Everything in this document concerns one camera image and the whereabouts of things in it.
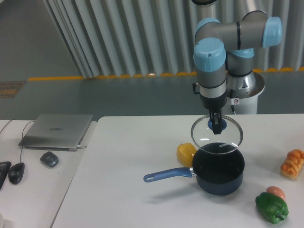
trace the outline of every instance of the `yellow floor stripe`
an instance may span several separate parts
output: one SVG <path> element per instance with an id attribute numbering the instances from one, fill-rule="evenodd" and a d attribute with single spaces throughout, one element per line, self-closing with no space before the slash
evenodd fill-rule
<path id="1" fill-rule="evenodd" d="M 263 71 L 262 69 L 253 69 L 254 72 L 257 73 L 262 73 L 262 72 L 288 72 L 288 71 L 294 71 L 292 68 L 290 67 L 283 67 L 279 70 L 275 69 L 275 68 L 269 68 L 266 71 Z M 297 71 L 304 71 L 304 67 L 300 67 Z M 186 73 L 186 72 L 178 72 L 176 74 L 172 74 L 172 73 L 162 73 L 160 74 L 161 77 L 170 77 L 170 76 L 195 76 L 196 72 L 190 72 L 190 73 Z M 147 74 L 147 75 L 141 75 L 141 74 L 136 74 L 133 75 L 132 77 L 156 77 L 156 74 Z M 131 78 L 130 75 L 120 75 L 120 76 L 116 76 L 116 75 L 108 75 L 108 76 L 104 76 L 104 75 L 100 75 L 100 76 L 96 76 L 93 77 L 92 79 L 107 79 L 107 78 Z M 28 81 L 49 81 L 49 80 L 81 80 L 84 79 L 83 76 L 60 76 L 60 77 L 30 77 L 28 79 Z"/>

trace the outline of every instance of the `saucepan handle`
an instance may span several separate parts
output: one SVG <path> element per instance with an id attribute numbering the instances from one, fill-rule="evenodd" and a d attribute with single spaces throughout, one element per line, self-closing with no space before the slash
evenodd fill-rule
<path id="1" fill-rule="evenodd" d="M 145 182 L 153 182 L 170 177 L 177 177 L 177 176 L 192 177 L 193 175 L 194 172 L 192 168 L 183 167 L 183 168 L 175 168 L 175 169 L 147 174 L 143 177 L 143 180 Z"/>

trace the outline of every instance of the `orange bread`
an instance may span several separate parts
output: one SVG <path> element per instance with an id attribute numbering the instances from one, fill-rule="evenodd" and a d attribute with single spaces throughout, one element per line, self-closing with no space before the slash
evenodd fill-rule
<path id="1" fill-rule="evenodd" d="M 304 162 L 304 152 L 295 149 L 288 152 L 287 157 L 281 165 L 281 174 L 288 178 L 296 178 Z"/>

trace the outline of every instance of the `cable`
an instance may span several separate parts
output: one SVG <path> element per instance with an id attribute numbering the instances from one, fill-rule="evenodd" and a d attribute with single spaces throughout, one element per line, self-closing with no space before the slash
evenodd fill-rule
<path id="1" fill-rule="evenodd" d="M 22 155 L 22 150 L 23 150 L 23 133 L 24 133 L 24 129 L 27 127 L 27 125 L 25 125 L 25 127 L 23 128 L 23 131 L 22 131 L 22 147 L 21 147 L 21 152 L 20 152 L 20 163 L 21 163 L 21 155 Z"/>
<path id="2" fill-rule="evenodd" d="M 234 109 L 234 98 L 233 98 L 233 89 L 230 89 L 230 106 L 231 106 L 231 111 L 236 115 L 236 110 Z"/>
<path id="3" fill-rule="evenodd" d="M 11 121 L 13 121 L 13 120 L 14 120 L 14 119 L 8 121 L 8 123 L 1 129 L 0 134 L 1 134 L 1 132 L 3 131 L 3 129 L 4 129 Z"/>

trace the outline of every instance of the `laptop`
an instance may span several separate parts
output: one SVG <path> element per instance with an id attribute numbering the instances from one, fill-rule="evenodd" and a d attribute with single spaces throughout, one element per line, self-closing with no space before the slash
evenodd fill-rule
<path id="1" fill-rule="evenodd" d="M 89 128 L 90 114 L 41 114 L 19 145 L 30 149 L 76 151 Z"/>

